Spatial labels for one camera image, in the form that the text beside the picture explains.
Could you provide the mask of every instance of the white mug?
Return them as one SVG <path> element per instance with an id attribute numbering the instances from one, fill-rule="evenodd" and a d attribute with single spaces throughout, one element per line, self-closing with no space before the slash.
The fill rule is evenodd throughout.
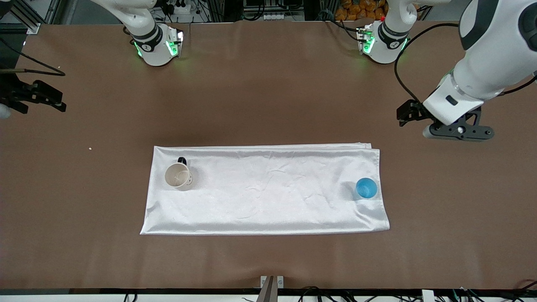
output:
<path id="1" fill-rule="evenodd" d="M 176 163 L 169 166 L 164 174 L 166 183 L 174 188 L 180 188 L 192 183 L 192 173 L 186 165 L 186 159 L 180 157 Z"/>

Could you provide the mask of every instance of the table surface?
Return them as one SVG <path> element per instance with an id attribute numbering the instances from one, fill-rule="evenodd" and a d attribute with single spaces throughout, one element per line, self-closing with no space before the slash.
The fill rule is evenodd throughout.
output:
<path id="1" fill-rule="evenodd" d="M 431 23 L 418 22 L 412 33 Z M 121 26 L 43 26 L 27 54 L 66 77 L 67 112 L 0 123 L 0 287 L 513 288 L 537 277 L 535 85 L 490 101 L 488 142 L 399 128 L 393 65 L 329 23 L 177 25 L 183 57 L 150 67 Z M 413 43 L 425 98 L 463 56 L 455 28 Z M 19 66 L 35 65 L 21 59 Z M 391 229 L 312 236 L 144 236 L 153 146 L 370 142 Z"/>

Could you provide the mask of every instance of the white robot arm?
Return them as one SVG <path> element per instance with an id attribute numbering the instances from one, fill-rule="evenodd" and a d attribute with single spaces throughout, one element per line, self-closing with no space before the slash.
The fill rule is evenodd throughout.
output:
<path id="1" fill-rule="evenodd" d="M 537 70 L 537 0 L 472 0 L 459 34 L 464 58 L 423 104 L 410 100 L 397 115 L 401 126 L 433 119 L 428 138 L 483 141 L 494 132 L 478 124 L 481 105 Z"/>
<path id="2" fill-rule="evenodd" d="M 149 9 L 156 0 L 92 0 L 116 16 L 129 30 L 138 55 L 151 66 L 161 66 L 180 55 L 183 32 L 157 24 Z"/>
<path id="3" fill-rule="evenodd" d="M 387 0 L 390 10 L 384 21 L 375 21 L 358 32 L 360 51 L 375 62 L 388 64 L 395 61 L 404 48 L 408 33 L 418 18 L 413 3 L 424 5 L 445 4 L 451 0 Z"/>

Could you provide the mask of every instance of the green glowing indicator light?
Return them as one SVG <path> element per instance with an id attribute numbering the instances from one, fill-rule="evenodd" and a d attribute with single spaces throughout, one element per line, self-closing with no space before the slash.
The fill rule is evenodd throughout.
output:
<path id="1" fill-rule="evenodd" d="M 175 45 L 173 42 L 166 42 L 166 46 L 168 46 L 168 50 L 172 56 L 177 55 L 177 45 Z"/>
<path id="2" fill-rule="evenodd" d="M 140 49 L 138 48 L 138 45 L 136 44 L 136 42 L 134 42 L 134 46 L 136 46 L 136 50 L 138 51 L 138 55 L 140 57 L 142 57 L 142 52 L 140 52 Z"/>
<path id="3" fill-rule="evenodd" d="M 371 52 L 371 48 L 373 47 L 373 44 L 375 44 L 375 37 L 371 37 L 365 44 L 364 44 L 364 52 L 366 54 Z"/>
<path id="4" fill-rule="evenodd" d="M 401 47 L 401 50 L 404 49 L 404 47 L 407 45 L 407 42 L 408 42 L 408 38 L 404 39 L 403 46 Z"/>

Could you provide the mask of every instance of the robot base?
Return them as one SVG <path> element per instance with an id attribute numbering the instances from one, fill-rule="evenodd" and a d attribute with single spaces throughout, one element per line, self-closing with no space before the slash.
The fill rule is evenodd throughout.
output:
<path id="1" fill-rule="evenodd" d="M 394 49 L 389 49 L 388 46 L 379 38 L 379 27 L 381 21 L 375 21 L 372 24 L 366 25 L 357 33 L 358 39 L 364 39 L 366 42 L 358 42 L 358 47 L 361 54 L 369 56 L 373 61 L 381 64 L 389 64 L 395 61 L 401 50 L 407 44 L 408 38 L 403 43 L 398 43 L 399 46 Z"/>
<path id="2" fill-rule="evenodd" d="M 142 47 L 138 47 L 135 43 L 138 55 L 151 66 L 162 66 L 171 61 L 175 56 L 181 55 L 183 45 L 183 32 L 177 31 L 166 24 L 158 24 L 162 29 L 163 38 L 159 44 L 155 46 L 153 51 L 146 52 Z"/>

